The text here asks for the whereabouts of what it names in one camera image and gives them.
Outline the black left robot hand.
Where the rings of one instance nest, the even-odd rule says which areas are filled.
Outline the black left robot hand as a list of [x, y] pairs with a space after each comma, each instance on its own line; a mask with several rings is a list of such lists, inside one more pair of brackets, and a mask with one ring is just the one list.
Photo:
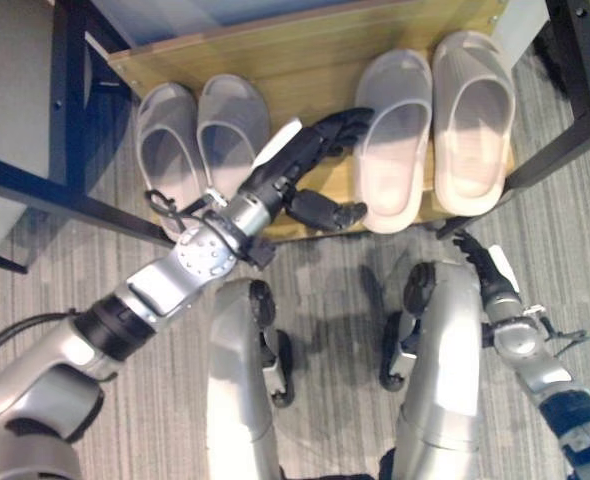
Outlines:
[[280, 212], [308, 228], [338, 232], [361, 221], [364, 202], [338, 203], [321, 193], [297, 188], [298, 182], [327, 157], [340, 157], [354, 147], [370, 125], [374, 110], [354, 107], [302, 128], [266, 163], [255, 168], [238, 188], [251, 194], [274, 219]]

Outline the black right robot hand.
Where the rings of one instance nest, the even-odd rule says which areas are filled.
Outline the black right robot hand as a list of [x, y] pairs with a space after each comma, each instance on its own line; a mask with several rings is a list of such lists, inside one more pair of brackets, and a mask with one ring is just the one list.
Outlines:
[[465, 230], [458, 230], [454, 233], [453, 244], [475, 268], [483, 306], [498, 296], [512, 295], [519, 298], [518, 291], [497, 268], [489, 250], [483, 247], [475, 237]]

